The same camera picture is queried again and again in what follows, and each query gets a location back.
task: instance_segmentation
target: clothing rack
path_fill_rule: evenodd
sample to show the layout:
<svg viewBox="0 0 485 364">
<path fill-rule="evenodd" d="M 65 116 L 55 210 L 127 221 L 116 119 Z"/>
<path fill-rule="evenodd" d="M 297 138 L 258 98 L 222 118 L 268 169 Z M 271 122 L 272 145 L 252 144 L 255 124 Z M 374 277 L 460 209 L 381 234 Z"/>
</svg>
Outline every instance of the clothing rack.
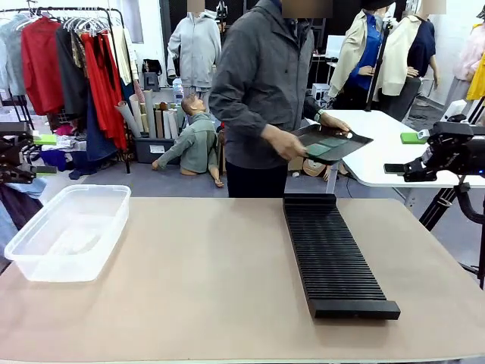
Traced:
<svg viewBox="0 0 485 364">
<path fill-rule="evenodd" d="M 38 8 L 3 9 L 3 10 L 0 10 L 0 13 L 7 13 L 7 12 L 19 12 L 20 13 L 22 11 L 28 11 L 30 14 L 35 14 L 35 13 L 39 14 L 39 13 L 42 13 L 42 11 L 104 11 L 106 13 L 106 17 L 108 19 L 108 25 L 109 25 L 109 30 L 110 30 L 110 34 L 111 34 L 111 41 L 113 42 L 114 61 L 116 62 L 116 67 L 117 67 L 117 72 L 118 72 L 118 82 L 120 83 L 121 89 L 123 89 L 123 84 L 122 84 L 123 81 L 121 80 L 121 76 L 120 76 L 120 64 L 118 62 L 118 54 L 117 54 L 117 51 L 116 51 L 116 47 L 114 46 L 113 23 L 111 22 L 111 15 L 110 15 L 110 11 L 116 11 L 118 13 L 118 15 L 120 16 L 121 26 L 124 28 L 124 20 L 123 20 L 123 15 L 122 15 L 121 11 L 119 11 L 118 9 L 114 9 L 114 8 L 107 9 L 107 8 L 100 8 L 100 7 L 90 7 L 90 8 L 77 7 L 76 8 L 76 7 L 52 7 L 52 6 L 49 6 L 49 7 L 38 7 Z M 128 64 L 131 64 L 130 51 L 128 49 L 128 45 L 127 45 L 126 42 L 125 42 L 125 47 L 126 47 L 126 50 L 127 50 Z M 131 83 L 133 85 L 133 75 L 132 75 L 131 72 L 130 72 L 130 80 L 131 80 Z M 120 155 L 121 155 L 121 158 L 124 159 L 124 162 L 125 162 L 125 165 L 126 165 L 126 170 L 127 170 L 127 173 L 129 174 L 130 173 L 130 162 L 128 160 L 128 151 L 127 151 L 126 154 L 124 152 L 120 152 Z"/>
</svg>

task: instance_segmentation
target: red jacket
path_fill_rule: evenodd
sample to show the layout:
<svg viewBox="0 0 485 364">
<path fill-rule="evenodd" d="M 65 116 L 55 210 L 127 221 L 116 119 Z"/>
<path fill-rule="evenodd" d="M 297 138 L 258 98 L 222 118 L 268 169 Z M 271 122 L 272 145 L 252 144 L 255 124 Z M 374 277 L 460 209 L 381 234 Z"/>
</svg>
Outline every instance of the red jacket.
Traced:
<svg viewBox="0 0 485 364">
<path fill-rule="evenodd" d="M 25 88 L 38 115 L 60 112 L 64 106 L 55 31 L 59 23 L 41 17 L 22 30 Z"/>
</svg>

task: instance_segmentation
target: red garment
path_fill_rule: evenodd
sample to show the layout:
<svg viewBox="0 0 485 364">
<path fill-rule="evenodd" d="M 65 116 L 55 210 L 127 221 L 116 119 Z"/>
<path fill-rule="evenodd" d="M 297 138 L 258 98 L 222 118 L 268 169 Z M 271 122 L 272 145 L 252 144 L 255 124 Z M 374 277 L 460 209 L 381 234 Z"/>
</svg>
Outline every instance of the red garment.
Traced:
<svg viewBox="0 0 485 364">
<path fill-rule="evenodd" d="M 127 148 L 124 119 L 114 108 L 123 96 L 116 62 L 111 54 L 108 35 L 91 37 L 81 35 L 86 51 L 89 85 L 96 107 L 99 128 L 107 138 L 113 139 L 119 149 Z"/>
<path fill-rule="evenodd" d="M 38 115 L 58 113 L 64 106 L 55 31 L 59 23 L 41 17 L 22 30 L 23 80 Z"/>
</svg>

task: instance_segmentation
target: black hat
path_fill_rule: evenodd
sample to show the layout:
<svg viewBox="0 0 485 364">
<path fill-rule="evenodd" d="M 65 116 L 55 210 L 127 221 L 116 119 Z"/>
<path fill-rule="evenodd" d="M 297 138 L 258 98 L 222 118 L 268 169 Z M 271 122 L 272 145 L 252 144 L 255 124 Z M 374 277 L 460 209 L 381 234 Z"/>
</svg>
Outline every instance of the black hat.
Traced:
<svg viewBox="0 0 485 364">
<path fill-rule="evenodd" d="M 483 10 L 481 11 L 481 13 L 477 15 L 477 17 L 485 20 L 485 6 L 483 7 Z"/>
<path fill-rule="evenodd" d="M 396 0 L 361 0 L 361 8 L 374 11 L 391 5 Z"/>
</svg>

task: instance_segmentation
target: white wall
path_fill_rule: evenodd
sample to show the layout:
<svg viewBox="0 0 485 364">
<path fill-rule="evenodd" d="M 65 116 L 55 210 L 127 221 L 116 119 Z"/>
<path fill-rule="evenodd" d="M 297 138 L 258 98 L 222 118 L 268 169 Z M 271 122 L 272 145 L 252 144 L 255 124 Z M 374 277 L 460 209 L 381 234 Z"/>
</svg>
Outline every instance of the white wall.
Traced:
<svg viewBox="0 0 485 364">
<path fill-rule="evenodd" d="M 476 18 L 483 8 L 483 0 L 447 0 L 446 15 L 434 15 L 430 19 L 436 29 L 436 59 L 440 69 L 441 84 L 430 94 L 430 99 L 444 105 L 453 81 L 452 69 L 466 43 Z"/>
<path fill-rule="evenodd" d="M 38 0 L 36 6 L 43 7 L 100 7 L 109 8 L 117 4 L 116 0 Z M 0 9 L 26 8 L 27 2 L 23 0 L 0 0 Z M 140 82 L 142 82 L 141 71 L 144 58 L 158 59 L 165 69 L 163 36 L 161 32 L 160 5 L 158 0 L 139 0 L 140 16 L 142 18 L 143 44 L 134 44 L 138 56 L 138 69 L 140 71 Z M 166 75 L 163 75 L 162 83 L 166 83 Z"/>
</svg>

